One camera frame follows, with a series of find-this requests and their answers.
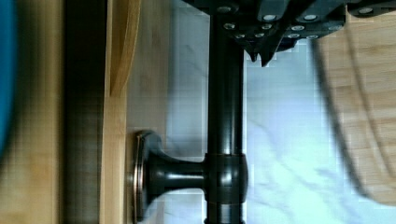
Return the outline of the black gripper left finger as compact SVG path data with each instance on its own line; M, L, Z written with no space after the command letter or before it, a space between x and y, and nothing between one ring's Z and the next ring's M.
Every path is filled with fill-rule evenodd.
M262 0L183 0L216 19L216 23L234 39L255 62L259 42L265 37L264 22L258 18Z

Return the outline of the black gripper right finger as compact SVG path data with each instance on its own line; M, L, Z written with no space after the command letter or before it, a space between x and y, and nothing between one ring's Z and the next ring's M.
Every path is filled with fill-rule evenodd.
M345 23L344 0L260 0L257 18L273 30L259 44L262 66L301 38L320 38Z

